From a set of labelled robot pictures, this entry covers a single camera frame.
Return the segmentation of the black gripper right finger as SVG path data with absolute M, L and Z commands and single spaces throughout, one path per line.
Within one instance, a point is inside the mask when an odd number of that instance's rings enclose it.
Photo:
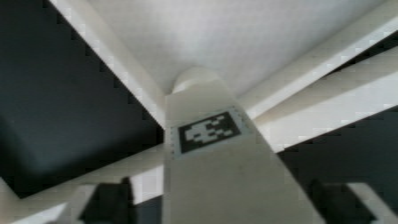
M 307 190 L 324 224 L 394 224 L 394 211 L 365 183 L 314 180 Z

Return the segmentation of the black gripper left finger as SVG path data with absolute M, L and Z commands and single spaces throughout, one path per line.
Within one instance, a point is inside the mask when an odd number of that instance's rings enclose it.
M 133 184 L 83 184 L 72 193 L 60 213 L 60 224 L 134 224 Z

